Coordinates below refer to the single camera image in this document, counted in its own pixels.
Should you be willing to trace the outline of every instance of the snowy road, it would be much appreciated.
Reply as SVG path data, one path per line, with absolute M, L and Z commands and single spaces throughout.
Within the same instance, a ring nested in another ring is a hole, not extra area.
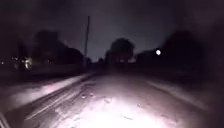
M 12 128 L 201 128 L 205 125 L 206 112 L 200 106 L 151 84 L 140 76 L 97 75 L 4 115 Z

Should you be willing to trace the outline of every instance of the night sky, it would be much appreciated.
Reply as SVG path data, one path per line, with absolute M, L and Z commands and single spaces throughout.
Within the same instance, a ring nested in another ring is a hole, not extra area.
M 69 47 L 84 49 L 87 16 L 91 16 L 88 56 L 103 57 L 113 40 L 130 39 L 135 52 L 159 47 L 180 24 L 178 0 L 9 0 L 7 19 L 23 38 L 39 29 L 57 30 Z

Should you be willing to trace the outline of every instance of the roadside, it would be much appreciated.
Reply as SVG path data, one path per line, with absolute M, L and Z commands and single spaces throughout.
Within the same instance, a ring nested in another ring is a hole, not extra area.
M 29 70 L 16 70 L 14 68 L 0 69 L 0 87 L 14 86 L 29 82 L 43 82 L 49 79 L 63 79 L 79 75 L 84 70 L 76 65 L 44 65 Z
M 1 94 L 0 109 L 2 112 L 10 111 L 29 104 L 37 99 L 45 97 L 53 92 L 65 88 L 71 84 L 77 83 L 90 77 L 92 73 L 73 76 L 67 79 L 58 80 L 57 82 L 49 81 L 49 83 L 27 84 L 20 86 L 20 91 L 16 90 L 13 93 Z
M 148 73 L 141 74 L 150 79 L 150 85 L 168 91 L 203 110 L 213 109 L 217 95 L 221 94 L 217 83 L 205 79 L 204 74 L 198 72 L 150 69 Z

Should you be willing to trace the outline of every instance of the tree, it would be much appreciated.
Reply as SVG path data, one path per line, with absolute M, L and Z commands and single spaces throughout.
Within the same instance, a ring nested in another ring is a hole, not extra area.
M 63 52 L 67 48 L 58 38 L 58 32 L 42 30 L 35 36 L 36 46 L 33 51 L 33 58 L 44 62 L 50 60 L 53 63 L 60 63 Z
M 134 45 L 127 39 L 119 38 L 111 44 L 108 53 L 109 63 L 128 63 L 134 55 Z
M 83 63 L 84 56 L 80 51 L 74 48 L 65 48 L 61 59 L 66 64 L 81 64 Z
M 14 57 L 16 58 L 19 71 L 21 72 L 24 71 L 25 70 L 24 61 L 26 58 L 28 58 L 28 49 L 24 44 L 24 42 L 20 39 L 17 42 L 17 52 L 14 55 Z
M 203 67 L 204 48 L 189 31 L 173 33 L 161 50 L 161 59 L 166 65 L 197 69 Z
M 105 60 L 105 64 L 108 65 L 109 64 L 109 56 L 110 56 L 110 51 L 107 50 L 104 56 L 104 60 Z
M 147 50 L 147 51 L 143 51 L 143 52 L 138 53 L 138 54 L 135 56 L 136 62 L 137 62 L 140 66 L 148 65 L 150 62 L 152 62 L 152 59 L 153 59 L 153 52 L 154 52 L 154 51 Z

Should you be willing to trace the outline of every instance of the light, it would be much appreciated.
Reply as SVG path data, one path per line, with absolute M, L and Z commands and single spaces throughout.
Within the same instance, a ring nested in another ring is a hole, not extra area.
M 161 55 L 161 50 L 156 50 L 156 55 L 160 56 Z
M 109 99 L 91 104 L 80 115 L 68 117 L 57 128 L 169 128 L 166 121 L 128 103 Z
M 17 57 L 15 57 L 15 58 L 14 58 L 14 57 L 12 57 L 12 60 L 18 60 L 18 58 L 17 58 Z
M 30 69 L 32 65 L 32 58 L 26 58 L 24 64 L 26 69 Z

